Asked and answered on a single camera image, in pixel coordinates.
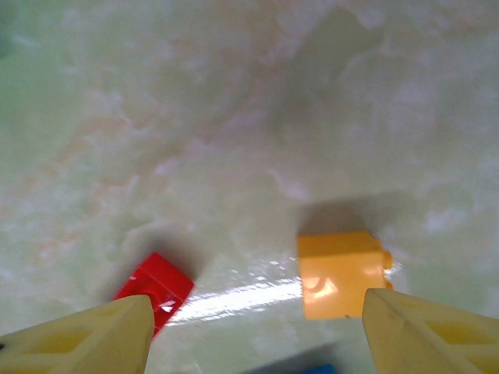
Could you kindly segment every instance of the floor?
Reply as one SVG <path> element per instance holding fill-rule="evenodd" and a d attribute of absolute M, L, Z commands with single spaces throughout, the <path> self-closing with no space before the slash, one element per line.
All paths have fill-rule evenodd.
<path fill-rule="evenodd" d="M 0 333 L 110 300 L 158 250 L 196 290 L 148 374 L 374 372 L 359 320 L 303 318 L 303 228 L 370 230 L 396 290 L 499 316 L 498 19 L 0 0 Z"/>

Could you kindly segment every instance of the marble surface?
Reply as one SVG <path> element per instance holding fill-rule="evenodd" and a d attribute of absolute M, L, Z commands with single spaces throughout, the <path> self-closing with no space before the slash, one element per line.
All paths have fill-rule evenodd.
<path fill-rule="evenodd" d="M 196 290 L 147 373 L 374 372 L 297 278 L 297 232 L 355 228 L 499 316 L 498 60 L 492 0 L 0 0 L 0 333 L 157 249 Z"/>

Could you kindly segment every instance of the yellow plastic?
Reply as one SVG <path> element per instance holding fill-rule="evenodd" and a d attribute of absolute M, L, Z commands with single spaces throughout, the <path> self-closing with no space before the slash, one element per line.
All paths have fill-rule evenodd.
<path fill-rule="evenodd" d="M 390 253 L 367 231 L 300 236 L 297 242 L 307 319 L 360 317 L 368 288 L 391 288 L 384 279 Z"/>
<path fill-rule="evenodd" d="M 154 317 L 130 296 L 0 337 L 1 374 L 141 374 Z"/>
<path fill-rule="evenodd" d="M 380 374 L 499 373 L 499 320 L 370 289 L 363 324 Z"/>

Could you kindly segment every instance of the red plastic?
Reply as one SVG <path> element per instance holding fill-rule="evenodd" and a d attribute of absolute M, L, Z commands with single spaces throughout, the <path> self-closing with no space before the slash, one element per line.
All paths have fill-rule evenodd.
<path fill-rule="evenodd" d="M 153 253 L 135 270 L 115 299 L 147 295 L 154 310 L 154 336 L 189 296 L 194 283 L 166 259 Z"/>

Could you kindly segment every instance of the plastic block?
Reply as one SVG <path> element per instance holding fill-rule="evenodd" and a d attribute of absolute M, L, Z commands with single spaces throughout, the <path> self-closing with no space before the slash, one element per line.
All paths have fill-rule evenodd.
<path fill-rule="evenodd" d="M 297 244 L 307 319 L 360 317 L 368 288 L 391 288 L 391 255 L 367 231 L 300 236 Z"/>
<path fill-rule="evenodd" d="M 154 330 L 145 296 L 0 337 L 2 374 L 143 373 Z"/>
<path fill-rule="evenodd" d="M 193 282 L 166 259 L 153 253 L 135 270 L 115 299 L 147 295 L 154 310 L 154 336 L 180 308 Z"/>
<path fill-rule="evenodd" d="M 335 374 L 335 373 L 336 370 L 334 369 L 334 366 L 331 364 L 317 366 L 316 368 L 302 372 L 302 374 Z"/>
<path fill-rule="evenodd" d="M 499 373 L 499 319 L 371 289 L 363 324 L 379 373 Z"/>

